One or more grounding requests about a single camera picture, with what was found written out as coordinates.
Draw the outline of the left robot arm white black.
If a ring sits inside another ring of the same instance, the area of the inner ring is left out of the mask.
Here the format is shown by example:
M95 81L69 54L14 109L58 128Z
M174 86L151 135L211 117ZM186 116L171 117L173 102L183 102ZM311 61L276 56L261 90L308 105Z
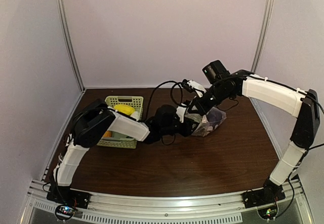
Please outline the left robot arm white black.
M198 123L186 117L186 109L165 104L146 121L137 121L96 100L74 118L66 143L66 152L59 158L51 176L51 188L56 191L69 189L73 176L86 152L95 146L106 131L129 136L136 141L152 144L165 135L190 136Z

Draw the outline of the clear zip top bag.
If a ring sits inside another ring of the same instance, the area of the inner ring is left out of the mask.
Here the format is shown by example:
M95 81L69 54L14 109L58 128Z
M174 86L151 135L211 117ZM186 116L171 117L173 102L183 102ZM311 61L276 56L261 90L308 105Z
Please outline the clear zip top bag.
M216 128L218 128L227 118L226 112L213 107L206 115L200 116L199 114L186 113L186 119L191 119L197 126L194 128L192 136L205 137Z

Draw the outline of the yellow fake banana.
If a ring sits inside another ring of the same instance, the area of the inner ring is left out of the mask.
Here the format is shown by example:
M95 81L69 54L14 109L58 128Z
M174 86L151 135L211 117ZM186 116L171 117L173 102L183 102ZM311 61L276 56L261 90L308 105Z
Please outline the yellow fake banana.
M116 104L113 108L116 111L125 114L127 116L132 115L136 111L132 106L126 104Z

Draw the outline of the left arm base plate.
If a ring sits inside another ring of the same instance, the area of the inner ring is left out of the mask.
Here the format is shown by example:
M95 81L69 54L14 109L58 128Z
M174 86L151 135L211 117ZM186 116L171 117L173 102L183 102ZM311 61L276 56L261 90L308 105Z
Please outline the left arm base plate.
M66 204L70 207L87 209L91 194L82 191L71 190L69 187L50 187L46 199L59 204Z

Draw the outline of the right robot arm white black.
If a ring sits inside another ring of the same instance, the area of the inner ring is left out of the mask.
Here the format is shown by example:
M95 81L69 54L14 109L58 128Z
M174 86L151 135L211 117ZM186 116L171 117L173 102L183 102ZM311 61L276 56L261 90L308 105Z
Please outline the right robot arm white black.
M274 199L281 185L313 148L320 126L319 111L322 109L317 93L292 88L244 69L230 73L219 60L211 62L202 71L211 86L205 89L193 80L186 82L189 90L197 94L189 104L188 114L204 116L225 99L243 96L263 101L296 118L288 148L263 184L263 196Z

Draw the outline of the orange fake fruit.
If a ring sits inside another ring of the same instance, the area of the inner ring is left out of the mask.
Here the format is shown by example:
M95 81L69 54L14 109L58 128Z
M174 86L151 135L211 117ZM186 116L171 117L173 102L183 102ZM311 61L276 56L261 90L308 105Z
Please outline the orange fake fruit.
M104 135L103 135L103 138L109 138L109 137L111 137L111 136L112 136L111 131L106 131L106 132L104 133Z

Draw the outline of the green plastic basket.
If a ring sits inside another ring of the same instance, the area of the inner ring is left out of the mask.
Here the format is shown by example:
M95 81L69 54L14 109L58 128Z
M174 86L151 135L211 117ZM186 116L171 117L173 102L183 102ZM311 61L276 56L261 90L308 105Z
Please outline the green plastic basket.
M108 106L114 107L116 104L126 104L132 106L136 111L130 115L137 121L141 119L143 113L142 96L107 96L105 102ZM109 138L101 138L97 146L114 147L114 148L130 148L135 149L137 141L127 135L111 131L112 136Z

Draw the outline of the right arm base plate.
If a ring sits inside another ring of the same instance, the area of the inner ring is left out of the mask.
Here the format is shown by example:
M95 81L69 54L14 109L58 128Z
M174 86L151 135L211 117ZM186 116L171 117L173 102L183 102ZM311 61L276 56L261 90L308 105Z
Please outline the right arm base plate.
M246 192L242 193L241 196L245 208L272 204L286 198L282 187L278 189L265 187L258 190L247 190Z

